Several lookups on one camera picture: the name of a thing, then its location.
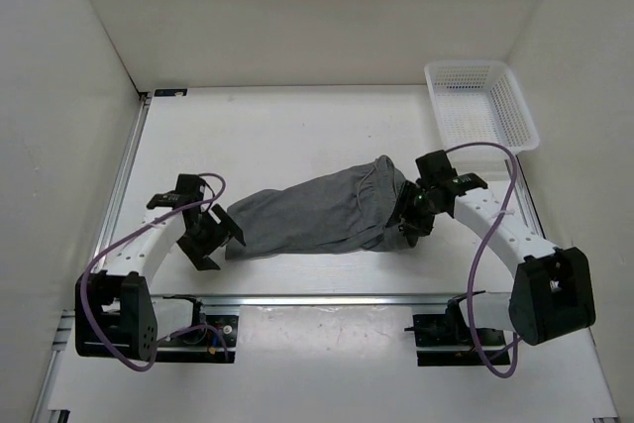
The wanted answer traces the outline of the grey drawstring shorts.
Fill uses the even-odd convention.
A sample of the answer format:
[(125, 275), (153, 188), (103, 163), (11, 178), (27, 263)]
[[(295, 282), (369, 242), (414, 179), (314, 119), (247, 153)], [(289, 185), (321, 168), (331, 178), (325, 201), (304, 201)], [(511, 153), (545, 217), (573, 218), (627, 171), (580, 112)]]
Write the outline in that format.
[(246, 244), (228, 243), (225, 260), (408, 249), (402, 232), (386, 226), (404, 183), (393, 161), (380, 156), (283, 190), (261, 190), (228, 208)]

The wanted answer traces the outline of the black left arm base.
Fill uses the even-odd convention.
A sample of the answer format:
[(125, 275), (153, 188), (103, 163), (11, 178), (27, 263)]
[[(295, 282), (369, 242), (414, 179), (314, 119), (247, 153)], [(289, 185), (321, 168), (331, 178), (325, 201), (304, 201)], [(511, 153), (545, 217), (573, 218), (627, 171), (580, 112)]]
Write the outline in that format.
[(157, 363), (233, 364), (239, 314), (191, 295), (153, 300), (158, 323)]

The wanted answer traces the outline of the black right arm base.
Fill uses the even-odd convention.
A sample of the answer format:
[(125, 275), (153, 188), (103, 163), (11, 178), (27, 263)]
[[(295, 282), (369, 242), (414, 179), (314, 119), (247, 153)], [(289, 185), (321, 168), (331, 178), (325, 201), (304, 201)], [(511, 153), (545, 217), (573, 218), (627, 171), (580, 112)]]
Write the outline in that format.
[[(483, 366), (460, 308), (465, 300), (464, 294), (459, 295), (448, 301), (443, 313), (412, 316), (412, 324), (404, 331), (414, 336), (418, 367)], [(503, 331), (479, 328), (476, 334), (486, 357), (494, 365), (510, 365), (510, 345)]]

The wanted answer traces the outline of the aluminium left side rail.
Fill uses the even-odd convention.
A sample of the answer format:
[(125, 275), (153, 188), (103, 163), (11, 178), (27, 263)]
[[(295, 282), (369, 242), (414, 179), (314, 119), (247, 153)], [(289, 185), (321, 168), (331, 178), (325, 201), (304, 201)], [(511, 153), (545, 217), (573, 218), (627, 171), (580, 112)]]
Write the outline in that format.
[(49, 409), (49, 403), (53, 392), (54, 382), (60, 368), (61, 357), (68, 341), (69, 331), (73, 324), (74, 317), (74, 284), (86, 269), (88, 263), (98, 255), (103, 249), (110, 245), (114, 229), (121, 210), (125, 189), (128, 185), (130, 173), (140, 143), (141, 135), (148, 116), (148, 110), (154, 93), (152, 91), (142, 91), (138, 94), (139, 99), (135, 104), (135, 115), (132, 125), (128, 129), (125, 148), (123, 149), (118, 168), (115, 175), (110, 175), (113, 179), (108, 189), (108, 200), (99, 209), (98, 228), (91, 237), (87, 255), (84, 260), (76, 263), (73, 268), (72, 281), (67, 285), (69, 289), (62, 296), (62, 307), (53, 314), (54, 333), (51, 345), (48, 347), (46, 370), (39, 384), (39, 392), (33, 406), (29, 422), (67, 422), (69, 411)]

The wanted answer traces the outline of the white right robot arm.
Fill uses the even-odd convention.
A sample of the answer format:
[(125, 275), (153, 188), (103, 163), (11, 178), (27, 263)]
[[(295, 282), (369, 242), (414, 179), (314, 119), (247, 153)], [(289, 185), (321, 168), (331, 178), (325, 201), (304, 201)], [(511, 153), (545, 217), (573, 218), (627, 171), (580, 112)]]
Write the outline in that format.
[(440, 214), (480, 237), (513, 279), (508, 293), (474, 291), (452, 298), (445, 319), (451, 340), (465, 344), (486, 328), (514, 333), (537, 346), (595, 323), (586, 255), (533, 234), (473, 174), (429, 189), (405, 182), (387, 225), (398, 227), (408, 243), (415, 244), (430, 234)]

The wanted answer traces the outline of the aluminium rail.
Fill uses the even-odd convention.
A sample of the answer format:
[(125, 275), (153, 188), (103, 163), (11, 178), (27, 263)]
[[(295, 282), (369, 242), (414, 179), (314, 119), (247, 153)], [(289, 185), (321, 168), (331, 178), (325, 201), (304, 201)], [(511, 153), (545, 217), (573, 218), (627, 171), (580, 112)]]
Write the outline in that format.
[(397, 294), (156, 294), (155, 298), (193, 298), (214, 307), (445, 306), (457, 293)]
[(74, 284), (86, 269), (88, 263), (98, 255), (103, 249), (110, 245), (114, 229), (121, 210), (125, 189), (128, 185), (130, 173), (140, 143), (141, 135), (148, 116), (148, 110), (154, 93), (152, 91), (142, 91), (138, 94), (139, 99), (135, 104), (135, 115), (132, 125), (128, 129), (125, 148), (123, 149), (118, 168), (115, 175), (110, 175), (113, 179), (108, 189), (108, 200), (99, 209), (98, 228), (91, 237), (87, 255), (84, 260), (76, 263), (73, 268), (72, 281), (67, 285), (69, 289), (62, 296), (62, 307), (53, 314), (54, 333), (51, 345), (48, 347), (46, 370), (39, 384), (39, 392), (33, 406), (29, 422), (67, 422), (69, 411), (49, 409), (49, 403), (53, 392), (54, 382), (60, 368), (61, 357), (68, 341), (69, 331), (73, 324), (74, 317)]

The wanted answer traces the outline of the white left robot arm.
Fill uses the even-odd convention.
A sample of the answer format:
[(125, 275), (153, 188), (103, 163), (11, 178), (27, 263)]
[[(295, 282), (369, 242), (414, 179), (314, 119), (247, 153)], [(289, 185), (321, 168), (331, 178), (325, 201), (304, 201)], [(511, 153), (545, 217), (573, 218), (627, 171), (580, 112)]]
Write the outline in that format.
[(180, 249), (198, 270), (217, 264), (211, 254), (244, 234), (227, 212), (199, 192), (155, 195), (141, 227), (104, 250), (75, 285), (74, 347), (82, 357), (114, 358), (137, 372), (148, 370), (170, 341), (196, 344), (209, 337), (228, 349), (221, 328), (208, 323), (199, 299), (174, 294), (154, 298), (159, 268)]

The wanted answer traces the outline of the white perforated plastic basket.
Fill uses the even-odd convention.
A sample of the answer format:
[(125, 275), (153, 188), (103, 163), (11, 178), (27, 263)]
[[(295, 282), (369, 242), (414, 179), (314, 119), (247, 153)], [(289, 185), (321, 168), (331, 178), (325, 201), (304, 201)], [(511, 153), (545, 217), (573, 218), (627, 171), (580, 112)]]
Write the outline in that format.
[(499, 60), (437, 60), (424, 67), (443, 147), (491, 142), (515, 154), (540, 138), (511, 68)]

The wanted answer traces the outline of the aluminium front rail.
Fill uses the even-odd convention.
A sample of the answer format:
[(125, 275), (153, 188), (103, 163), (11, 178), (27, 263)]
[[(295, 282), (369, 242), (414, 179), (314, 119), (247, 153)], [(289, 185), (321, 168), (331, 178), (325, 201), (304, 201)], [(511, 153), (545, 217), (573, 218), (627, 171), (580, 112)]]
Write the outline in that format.
[(457, 293), (397, 294), (156, 294), (155, 298), (193, 298), (214, 307), (445, 306)]

